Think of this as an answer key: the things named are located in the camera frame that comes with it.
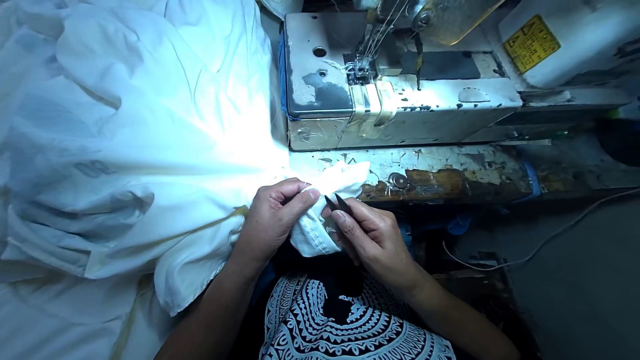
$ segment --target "industrial sewing machine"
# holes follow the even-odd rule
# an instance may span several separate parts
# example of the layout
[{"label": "industrial sewing machine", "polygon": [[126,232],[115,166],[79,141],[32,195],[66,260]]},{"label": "industrial sewing machine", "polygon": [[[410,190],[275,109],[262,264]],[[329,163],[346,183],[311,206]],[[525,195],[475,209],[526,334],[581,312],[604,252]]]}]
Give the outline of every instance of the industrial sewing machine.
[{"label": "industrial sewing machine", "polygon": [[638,74],[640,2],[503,1],[287,15],[291,149],[530,142],[631,101],[609,83]]}]

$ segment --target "person's right hand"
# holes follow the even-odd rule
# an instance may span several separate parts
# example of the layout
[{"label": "person's right hand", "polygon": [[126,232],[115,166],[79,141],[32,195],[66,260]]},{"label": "person's right hand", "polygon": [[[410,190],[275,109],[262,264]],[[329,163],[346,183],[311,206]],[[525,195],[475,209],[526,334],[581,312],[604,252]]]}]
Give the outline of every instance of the person's right hand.
[{"label": "person's right hand", "polygon": [[[420,284],[423,270],[411,258],[396,217],[354,198],[345,199],[345,202],[353,210],[357,222],[344,211],[331,213],[346,238],[341,238],[340,242],[348,252],[355,251],[366,269],[384,285],[402,297],[407,296]],[[326,208],[323,215],[328,216],[329,212]],[[354,254],[349,255],[357,262]]]}]

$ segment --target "person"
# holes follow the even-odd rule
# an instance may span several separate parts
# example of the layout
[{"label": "person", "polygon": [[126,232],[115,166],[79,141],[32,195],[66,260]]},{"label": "person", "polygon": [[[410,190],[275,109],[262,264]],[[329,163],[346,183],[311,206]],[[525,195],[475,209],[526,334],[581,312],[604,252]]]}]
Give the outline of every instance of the person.
[{"label": "person", "polygon": [[260,274],[320,197],[306,186],[294,178],[257,192],[227,263],[156,359],[520,358],[498,328],[414,262],[392,213],[354,198],[346,199],[353,217],[323,211],[342,230],[336,241],[352,267],[311,258],[320,266],[287,273],[263,292],[262,309],[256,302],[247,313]]}]

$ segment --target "hand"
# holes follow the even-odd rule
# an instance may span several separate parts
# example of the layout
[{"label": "hand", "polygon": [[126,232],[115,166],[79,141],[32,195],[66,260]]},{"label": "hand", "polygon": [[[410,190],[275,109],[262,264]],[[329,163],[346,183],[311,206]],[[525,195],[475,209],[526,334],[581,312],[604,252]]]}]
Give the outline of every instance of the hand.
[{"label": "hand", "polygon": [[258,189],[231,256],[246,266],[266,266],[293,224],[320,197],[315,189],[301,192],[307,186],[294,177]]},{"label": "hand", "polygon": [[[340,242],[354,263],[362,261],[373,276],[402,297],[414,291],[421,283],[423,270],[411,258],[396,217],[354,198],[345,202],[358,222],[341,210],[333,211],[331,217],[342,230]],[[323,216],[329,212],[325,208]]]}]

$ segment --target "warning label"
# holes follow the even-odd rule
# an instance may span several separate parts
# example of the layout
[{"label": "warning label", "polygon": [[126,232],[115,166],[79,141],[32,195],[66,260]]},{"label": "warning label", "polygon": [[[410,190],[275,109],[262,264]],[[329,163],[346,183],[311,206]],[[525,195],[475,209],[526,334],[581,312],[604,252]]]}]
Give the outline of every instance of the warning label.
[{"label": "warning label", "polygon": [[503,44],[520,73],[524,74],[560,49],[560,42],[542,17],[535,15]]}]

